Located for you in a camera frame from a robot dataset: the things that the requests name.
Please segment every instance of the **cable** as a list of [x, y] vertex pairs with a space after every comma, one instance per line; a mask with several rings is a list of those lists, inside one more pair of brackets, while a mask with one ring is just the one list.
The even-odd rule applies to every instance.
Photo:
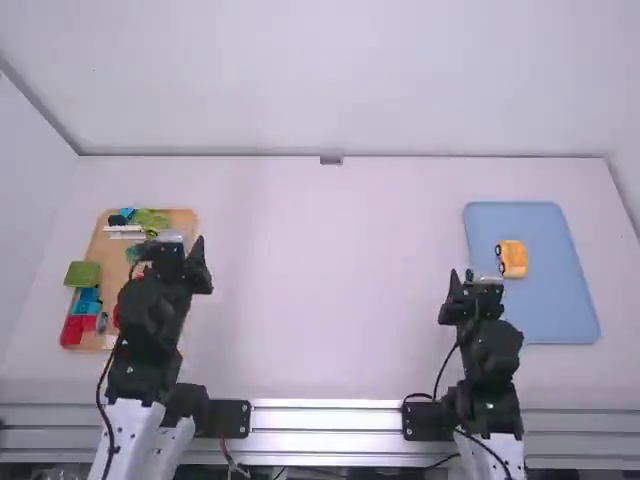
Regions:
[[434, 401], [434, 402], [438, 400], [438, 385], [440, 385], [440, 380], [442, 379], [442, 374], [444, 373], [444, 369], [447, 366], [447, 363], [449, 363], [449, 359], [451, 358], [451, 355], [453, 355], [453, 352], [455, 352], [456, 348], [458, 348], [460, 346], [460, 344], [463, 342], [464, 338], [473, 329], [475, 324], [478, 322], [478, 319], [480, 318], [480, 306], [478, 305], [478, 299], [477, 298], [475, 299], [475, 307], [476, 308], [475, 308], [475, 313], [473, 315], [473, 319], [471, 320], [471, 322], [469, 322], [469, 325], [467, 326], [467, 328], [463, 332], [460, 333], [460, 338], [455, 341], [455, 343], [451, 347], [451, 350], [449, 350], [449, 353], [447, 354], [446, 358], [444, 359], [444, 362], [442, 362], [442, 366], [440, 367], [440, 371], [438, 372], [438, 376], [436, 377], [436, 383], [433, 385], [433, 395], [431, 397], [431, 400]]
[[454, 431], [458, 432], [460, 435], [463, 435], [464, 437], [467, 437], [469, 440], [471, 440], [474, 443], [477, 443], [478, 445], [480, 445], [484, 450], [486, 450], [488, 453], [491, 454], [491, 456], [493, 458], [495, 458], [498, 463], [502, 466], [502, 468], [504, 469], [504, 473], [507, 475], [507, 480], [513, 480], [513, 477], [511, 476], [511, 472], [509, 471], [509, 467], [507, 467], [507, 464], [504, 460], [502, 460], [500, 458], [500, 456], [494, 452], [491, 448], [489, 448], [488, 446], [486, 446], [484, 443], [482, 443], [480, 440], [478, 440], [477, 438], [475, 438], [474, 436], [472, 436], [471, 434], [465, 432], [464, 430], [462, 430], [461, 428], [455, 427], [453, 429]]
[[433, 400], [433, 397], [428, 393], [416, 392], [416, 393], [410, 393], [409, 395], [404, 397], [404, 399], [402, 400], [402, 405], [407, 403], [407, 400], [410, 400], [412, 398], [426, 398], [427, 400]]
[[[440, 383], [440, 380], [442, 378], [442, 374], [444, 373], [444, 369], [447, 366], [447, 363], [449, 363], [449, 359], [451, 358], [451, 355], [453, 355], [453, 352], [456, 350], [456, 348], [458, 348], [460, 346], [460, 343], [462, 343], [462, 341], [464, 340], [466, 335], [474, 328], [475, 324], [478, 322], [478, 319], [480, 318], [480, 308], [479, 308], [479, 305], [478, 305], [478, 299], [476, 299], [476, 301], [475, 301], [475, 307], [476, 308], [475, 308], [475, 314], [474, 314], [473, 320], [471, 322], [469, 322], [469, 325], [468, 325], [467, 329], [460, 334], [460, 338], [458, 340], [456, 340], [456, 342], [451, 347], [451, 350], [449, 350], [449, 353], [447, 354], [446, 358], [444, 359], [444, 362], [442, 362], [442, 366], [440, 367], [440, 371], [438, 372], [438, 376], [436, 377], [436, 381], [435, 381], [435, 383], [433, 385], [433, 395], [430, 396], [430, 395], [427, 395], [425, 393], [412, 393], [411, 395], [407, 395], [405, 397], [405, 399], [402, 402], [403, 404], [409, 398], [415, 398], [415, 397], [424, 397], [424, 398], [431, 397], [431, 401], [433, 401], [433, 402], [437, 401], [437, 398], [438, 398], [438, 384]], [[509, 471], [509, 467], [507, 467], [507, 464], [505, 463], [505, 461], [502, 460], [502, 458], [500, 458], [500, 456], [496, 452], [494, 452], [487, 445], [482, 443], [477, 438], [473, 437], [471, 434], [469, 434], [466, 431], [462, 430], [461, 428], [454, 427], [453, 430], [458, 432], [460, 435], [468, 438], [472, 442], [480, 445], [480, 447], [482, 447], [485, 451], [487, 451], [502, 466], [502, 468], [504, 469], [505, 474], [507, 475], [507, 477], [506, 477], [507, 480], [513, 480], [513, 477], [511, 476], [511, 472]], [[442, 463], [446, 462], [447, 460], [450, 460], [451, 458], [453, 458], [453, 456], [450, 456], [450, 457], [442, 460], [441, 462], [437, 462], [437, 463], [433, 464], [432, 466], [427, 467], [427, 469], [435, 468], [435, 467], [441, 465]]]
[[107, 461], [105, 462], [104, 470], [102, 471], [102, 480], [106, 480], [106, 478], [109, 476], [109, 470], [111, 470], [111, 463], [113, 462], [113, 455], [116, 452], [116, 446], [115, 446], [116, 439], [115, 439], [115, 435], [113, 434], [113, 426], [111, 425], [111, 421], [109, 420], [109, 417], [107, 417], [107, 412], [105, 411], [104, 407], [102, 406], [102, 403], [100, 402], [100, 390], [102, 389], [102, 384], [104, 383], [104, 379], [107, 376], [107, 372], [109, 371], [109, 367], [113, 363], [113, 357], [114, 357], [116, 348], [118, 346], [120, 346], [120, 343], [121, 343], [121, 340], [120, 340], [120, 337], [118, 337], [118, 339], [116, 340], [115, 345], [111, 349], [111, 354], [109, 355], [109, 358], [107, 359], [107, 363], [105, 363], [104, 369], [102, 370], [102, 373], [100, 374], [100, 379], [98, 380], [98, 385], [96, 385], [96, 407], [98, 407], [98, 412], [100, 413], [100, 416], [102, 417], [102, 421], [104, 422], [104, 426], [107, 429], [107, 435], [109, 436], [109, 449], [107, 450]]
[[273, 477], [271, 480], [278, 480], [278, 479], [280, 478], [280, 476], [284, 473], [284, 471], [285, 471], [286, 469], [287, 469], [287, 467], [282, 467], [282, 470], [280, 470], [280, 471], [278, 472], [278, 474], [277, 474], [275, 477]]
[[240, 464], [236, 463], [231, 454], [229, 453], [229, 449], [227, 448], [227, 442], [224, 437], [220, 437], [220, 450], [222, 450], [222, 455], [224, 455], [224, 459], [227, 461], [227, 465], [229, 466], [229, 475], [231, 476], [231, 472], [238, 472], [242, 476], [246, 478], [251, 478], [251, 472], [248, 469], [243, 468]]
[[449, 363], [449, 359], [451, 358], [451, 355], [453, 355], [453, 352], [455, 352], [456, 348], [458, 348], [458, 345], [459, 344], [456, 341], [453, 344], [453, 347], [451, 347], [451, 350], [449, 350], [449, 353], [444, 359], [444, 362], [442, 362], [442, 366], [440, 367], [440, 371], [438, 372], [438, 376], [436, 377], [436, 383], [433, 384], [433, 395], [431, 396], [432, 402], [435, 402], [438, 399], [438, 385], [440, 384], [440, 380], [442, 379], [442, 374], [444, 373], [444, 369], [447, 366], [447, 363]]
[[436, 462], [436, 463], [432, 463], [431, 465], [429, 465], [428, 467], [424, 468], [424, 471], [426, 472], [427, 470], [432, 470], [434, 468], [438, 468], [440, 465], [447, 463], [449, 460], [451, 460], [452, 458], [456, 458], [459, 457], [460, 454], [459, 453], [452, 453], [451, 455], [449, 455], [448, 457], [444, 457], [442, 460]]

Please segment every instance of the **black bracket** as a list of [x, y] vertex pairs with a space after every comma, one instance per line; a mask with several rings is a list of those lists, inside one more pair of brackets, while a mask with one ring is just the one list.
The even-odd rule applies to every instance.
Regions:
[[251, 430], [251, 403], [248, 400], [209, 400], [206, 438], [247, 438]]
[[251, 430], [248, 400], [210, 400], [203, 385], [176, 384], [166, 408], [162, 427], [175, 427], [181, 418], [192, 417], [196, 437], [247, 438]]
[[404, 402], [402, 436], [409, 442], [446, 442], [453, 440], [439, 402]]

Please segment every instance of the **blue puzzle piece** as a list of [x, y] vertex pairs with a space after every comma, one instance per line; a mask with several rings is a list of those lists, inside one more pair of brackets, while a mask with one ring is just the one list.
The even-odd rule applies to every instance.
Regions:
[[71, 315], [97, 315], [102, 310], [100, 302], [83, 302], [79, 301], [73, 306]]
[[80, 288], [81, 302], [97, 302], [100, 298], [100, 289], [98, 288]]
[[120, 215], [122, 215], [127, 220], [131, 220], [131, 217], [133, 217], [134, 213], [136, 213], [136, 209], [135, 208], [121, 208], [120, 209]]

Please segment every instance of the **table surface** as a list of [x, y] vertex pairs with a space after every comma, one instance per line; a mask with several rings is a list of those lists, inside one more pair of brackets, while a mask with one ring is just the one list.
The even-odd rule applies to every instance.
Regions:
[[[468, 263], [479, 200], [562, 208], [600, 319], [592, 346], [531, 345], [531, 408], [640, 407], [640, 247], [601, 159], [102, 158], [79, 162], [0, 374], [3, 402], [90, 399], [104, 354], [64, 351], [60, 319], [105, 208], [193, 208], [216, 290], [197, 297], [182, 377], [211, 396], [399, 399], [429, 391], [453, 340], [438, 326], [449, 269]], [[442, 385], [461, 376], [454, 357]]]

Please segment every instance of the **red puzzle piece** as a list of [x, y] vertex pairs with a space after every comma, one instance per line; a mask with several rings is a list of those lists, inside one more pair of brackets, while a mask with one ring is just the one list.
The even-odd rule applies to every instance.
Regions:
[[97, 315], [84, 315], [82, 317], [82, 330], [93, 332], [96, 329], [97, 321], [98, 321]]
[[60, 335], [60, 344], [63, 347], [78, 345], [82, 340], [82, 317], [69, 315]]

